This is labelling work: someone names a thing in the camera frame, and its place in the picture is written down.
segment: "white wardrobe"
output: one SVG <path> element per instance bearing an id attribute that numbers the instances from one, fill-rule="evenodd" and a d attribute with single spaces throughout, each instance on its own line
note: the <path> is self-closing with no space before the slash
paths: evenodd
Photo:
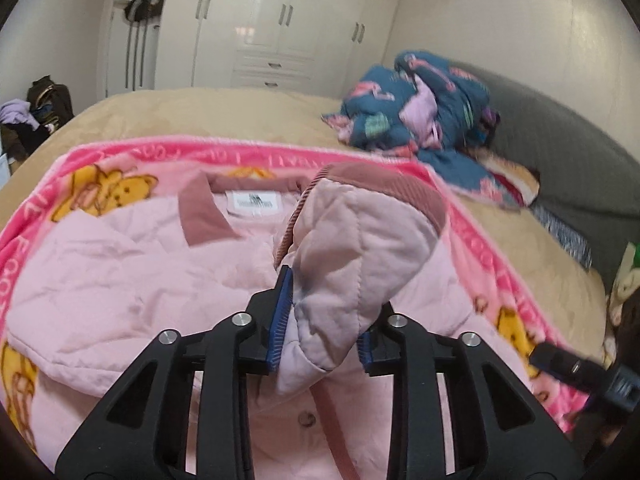
<path id="1" fill-rule="evenodd" d="M 385 53 L 398 0 L 166 0 L 156 89 L 342 97 Z"/>
<path id="2" fill-rule="evenodd" d="M 129 23 L 128 0 L 107 0 L 110 9 L 104 97 L 154 88 L 160 18 Z"/>

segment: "beige bedsheet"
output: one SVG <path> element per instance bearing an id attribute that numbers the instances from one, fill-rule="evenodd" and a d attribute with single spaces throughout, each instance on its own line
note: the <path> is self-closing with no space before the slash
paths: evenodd
<path id="1" fill-rule="evenodd" d="M 73 146 L 106 139 L 174 134 L 284 142 L 347 149 L 321 120 L 339 108 L 327 98 L 254 89 L 140 91 L 102 101 L 55 133 L 0 190 L 0 226 L 53 161 Z M 581 352 L 600 357 L 605 299 L 587 275 L 528 211 L 514 213 L 465 201 L 526 280 L 548 318 Z"/>

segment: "pink blanket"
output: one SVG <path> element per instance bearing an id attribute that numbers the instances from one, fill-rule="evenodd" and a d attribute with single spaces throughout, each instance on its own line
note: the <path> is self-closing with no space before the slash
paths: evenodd
<path id="1" fill-rule="evenodd" d="M 523 280 L 428 166 L 363 153 L 187 136 L 78 146 L 54 163 L 0 234 L 0 336 L 25 259 L 37 249 L 54 222 L 75 208 L 99 216 L 115 207 L 113 196 L 125 188 L 126 199 L 119 198 L 120 203 L 175 195 L 202 170 L 256 178 L 301 173 L 313 177 L 325 164 L 362 158 L 393 165 L 440 191 L 449 207 L 449 225 L 443 238 L 460 281 L 478 312 L 511 341 L 523 361 L 542 340 L 564 344 L 558 330 L 543 317 Z M 0 399 L 14 424 L 34 447 L 30 404 L 37 388 L 38 371 L 6 343 L 4 336 L 0 341 Z M 586 397 L 535 368 L 529 367 L 528 373 L 538 399 L 556 423 L 567 430 L 564 416 L 581 409 Z"/>

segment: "white wall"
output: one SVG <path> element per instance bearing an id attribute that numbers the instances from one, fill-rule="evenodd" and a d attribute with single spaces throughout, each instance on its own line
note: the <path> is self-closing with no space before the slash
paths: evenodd
<path id="1" fill-rule="evenodd" d="M 406 48 L 544 92 L 640 160 L 640 32 L 620 0 L 400 0 L 385 63 Z"/>
<path id="2" fill-rule="evenodd" d="M 77 114 L 97 97 L 98 35 L 104 0 L 20 0 L 0 30 L 0 104 L 25 99 L 51 74 Z"/>

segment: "purple clothing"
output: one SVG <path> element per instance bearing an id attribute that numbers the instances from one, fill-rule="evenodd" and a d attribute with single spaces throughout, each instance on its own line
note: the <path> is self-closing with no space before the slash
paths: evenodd
<path id="1" fill-rule="evenodd" d="M 441 150 L 441 134 L 434 121 L 438 113 L 436 97 L 422 79 L 414 79 L 418 93 L 400 110 L 400 120 L 415 135 L 419 148 Z"/>
<path id="2" fill-rule="evenodd" d="M 28 124 L 32 130 L 37 130 L 40 123 L 29 113 L 30 104 L 27 101 L 14 99 L 0 106 L 0 124 Z"/>

